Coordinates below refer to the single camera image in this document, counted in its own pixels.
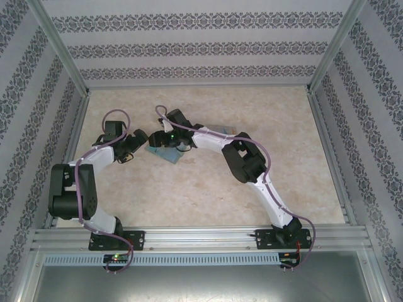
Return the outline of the aluminium mounting rail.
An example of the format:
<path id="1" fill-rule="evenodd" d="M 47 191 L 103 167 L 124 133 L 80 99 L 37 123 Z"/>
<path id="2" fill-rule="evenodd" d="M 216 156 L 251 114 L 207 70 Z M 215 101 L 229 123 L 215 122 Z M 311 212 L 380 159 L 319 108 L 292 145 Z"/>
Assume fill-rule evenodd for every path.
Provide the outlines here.
<path id="1" fill-rule="evenodd" d="M 148 228 L 144 252 L 242 252 L 255 251 L 255 227 Z M 88 249 L 90 233 L 78 228 L 37 230 L 32 252 L 78 253 Z M 367 251 L 373 245 L 364 226 L 324 226 L 316 231 L 314 252 Z"/>

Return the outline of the right aluminium side rail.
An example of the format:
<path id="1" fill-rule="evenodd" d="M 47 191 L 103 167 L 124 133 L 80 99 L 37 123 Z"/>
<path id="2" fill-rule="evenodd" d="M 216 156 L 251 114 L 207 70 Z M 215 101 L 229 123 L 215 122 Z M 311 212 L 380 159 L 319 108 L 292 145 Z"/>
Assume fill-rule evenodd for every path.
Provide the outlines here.
<path id="1" fill-rule="evenodd" d="M 319 137 L 321 140 L 322 148 L 324 150 L 329 171 L 331 173 L 334 188 L 336 190 L 336 195 L 342 208 L 344 220 L 346 223 L 349 223 L 350 225 L 357 225 L 358 223 L 356 221 L 353 209 L 351 207 L 348 192 L 346 190 L 346 186 L 344 185 L 343 177 L 340 173 L 338 162 L 336 160 L 336 154 L 334 153 L 332 147 L 331 138 L 327 132 L 326 124 L 322 117 L 322 113 L 317 103 L 317 99 L 315 95 L 312 95 L 310 92 L 307 93 L 307 97 L 309 100 L 310 108 L 312 110 L 315 125 L 319 133 Z"/>

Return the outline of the left aluminium frame post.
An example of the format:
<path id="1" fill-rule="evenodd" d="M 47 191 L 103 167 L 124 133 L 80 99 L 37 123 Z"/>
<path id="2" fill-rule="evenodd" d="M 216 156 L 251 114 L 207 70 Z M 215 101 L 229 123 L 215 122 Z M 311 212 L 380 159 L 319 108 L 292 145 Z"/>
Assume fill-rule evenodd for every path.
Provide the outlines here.
<path id="1" fill-rule="evenodd" d="M 81 96 L 87 96 L 89 88 L 87 87 L 77 65 L 75 64 L 72 55 L 70 54 L 67 46 L 63 42 L 61 35 L 59 34 L 54 22 L 47 13 L 41 0 L 26 0 L 29 9 L 32 11 L 42 30 L 46 34 L 50 44 L 59 56 L 61 62 L 66 68 L 73 80 L 74 84 L 79 90 Z"/>

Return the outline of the sage green card holder wallet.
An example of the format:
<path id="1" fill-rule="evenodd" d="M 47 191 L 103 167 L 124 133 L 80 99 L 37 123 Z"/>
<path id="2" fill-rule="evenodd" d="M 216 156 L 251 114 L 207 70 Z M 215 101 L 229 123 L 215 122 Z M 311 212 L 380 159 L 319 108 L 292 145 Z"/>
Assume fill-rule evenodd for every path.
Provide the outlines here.
<path id="1" fill-rule="evenodd" d="M 177 147 L 151 147 L 146 146 L 146 151 L 151 154 L 164 159 L 172 164 L 176 164 L 180 158 L 184 155 L 186 149 L 183 143 L 180 143 Z"/>

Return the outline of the aluminium frame post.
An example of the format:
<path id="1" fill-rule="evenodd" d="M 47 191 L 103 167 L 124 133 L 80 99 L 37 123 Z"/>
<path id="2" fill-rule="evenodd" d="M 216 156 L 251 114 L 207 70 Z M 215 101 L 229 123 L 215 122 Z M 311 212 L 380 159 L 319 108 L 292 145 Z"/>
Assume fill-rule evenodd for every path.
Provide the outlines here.
<path id="1" fill-rule="evenodd" d="M 42 30 L 46 34 L 50 44 L 59 56 L 61 62 L 66 68 L 73 80 L 74 84 L 79 90 L 81 96 L 87 96 L 89 88 L 87 87 L 77 65 L 75 64 L 72 55 L 70 54 L 67 46 L 63 42 L 61 35 L 59 34 L 54 22 L 47 13 L 41 0 L 26 0 L 29 9 L 32 11 Z"/>
<path id="2" fill-rule="evenodd" d="M 354 24 L 359 13 L 363 9 L 366 0 L 351 0 L 351 3 L 343 16 L 329 46 L 327 47 L 324 55 L 317 66 L 311 81 L 307 85 L 307 93 L 312 94 L 321 83 L 322 78 L 327 72 L 333 58 L 341 48 L 344 40 L 346 39 L 349 30 Z"/>

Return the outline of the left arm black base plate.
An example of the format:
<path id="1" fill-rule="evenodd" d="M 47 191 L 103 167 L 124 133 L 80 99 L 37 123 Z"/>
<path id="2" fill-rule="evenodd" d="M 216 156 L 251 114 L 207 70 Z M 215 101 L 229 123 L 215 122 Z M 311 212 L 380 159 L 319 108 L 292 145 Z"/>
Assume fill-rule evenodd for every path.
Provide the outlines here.
<path id="1" fill-rule="evenodd" d="M 145 242 L 144 231 L 124 231 L 123 238 L 131 244 L 134 251 L 143 250 Z M 95 233 L 91 233 L 88 249 L 90 251 L 130 250 L 128 244 L 121 239 Z"/>

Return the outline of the grey metal sheet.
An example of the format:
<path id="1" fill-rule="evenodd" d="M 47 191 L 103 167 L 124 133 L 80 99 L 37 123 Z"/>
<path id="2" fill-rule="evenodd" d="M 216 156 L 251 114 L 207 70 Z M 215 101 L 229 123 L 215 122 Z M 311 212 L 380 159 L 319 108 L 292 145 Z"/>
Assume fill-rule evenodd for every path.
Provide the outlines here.
<path id="1" fill-rule="evenodd" d="M 18 302 L 392 302 L 368 252 L 318 252 L 299 269 L 246 263 L 146 266 L 111 275 L 73 255 L 38 255 Z"/>

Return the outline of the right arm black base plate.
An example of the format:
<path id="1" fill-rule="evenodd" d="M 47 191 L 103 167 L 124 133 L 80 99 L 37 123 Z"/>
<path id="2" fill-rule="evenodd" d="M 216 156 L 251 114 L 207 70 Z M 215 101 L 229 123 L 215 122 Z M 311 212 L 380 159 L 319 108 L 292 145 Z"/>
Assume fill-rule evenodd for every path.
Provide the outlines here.
<path id="1" fill-rule="evenodd" d="M 258 229 L 254 237 L 258 250 L 296 249 L 297 244 L 301 249 L 309 249 L 313 239 L 308 229 L 301 229 L 294 235 L 282 230 Z"/>

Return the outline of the clear plastic card box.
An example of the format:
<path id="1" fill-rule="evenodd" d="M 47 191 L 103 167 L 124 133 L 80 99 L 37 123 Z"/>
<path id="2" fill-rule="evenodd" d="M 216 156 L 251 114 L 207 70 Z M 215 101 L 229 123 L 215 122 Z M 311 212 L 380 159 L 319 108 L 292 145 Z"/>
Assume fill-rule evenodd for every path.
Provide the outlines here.
<path id="1" fill-rule="evenodd" d="M 222 133 L 224 135 L 236 135 L 237 129 L 234 126 L 224 126 L 224 125 L 205 125 L 209 130 Z"/>

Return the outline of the right aluminium frame post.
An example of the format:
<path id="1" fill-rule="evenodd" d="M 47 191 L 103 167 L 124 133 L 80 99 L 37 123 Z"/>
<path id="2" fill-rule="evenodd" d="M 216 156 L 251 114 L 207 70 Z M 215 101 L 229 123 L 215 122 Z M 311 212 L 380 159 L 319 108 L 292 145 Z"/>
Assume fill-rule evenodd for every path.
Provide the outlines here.
<path id="1" fill-rule="evenodd" d="M 317 66 L 311 81 L 307 85 L 307 93 L 312 94 L 321 83 L 322 78 L 327 72 L 333 58 L 341 48 L 344 40 L 346 39 L 349 30 L 354 24 L 359 13 L 363 9 L 366 0 L 351 0 L 351 3 L 343 16 L 329 46 L 327 47 L 324 55 Z"/>

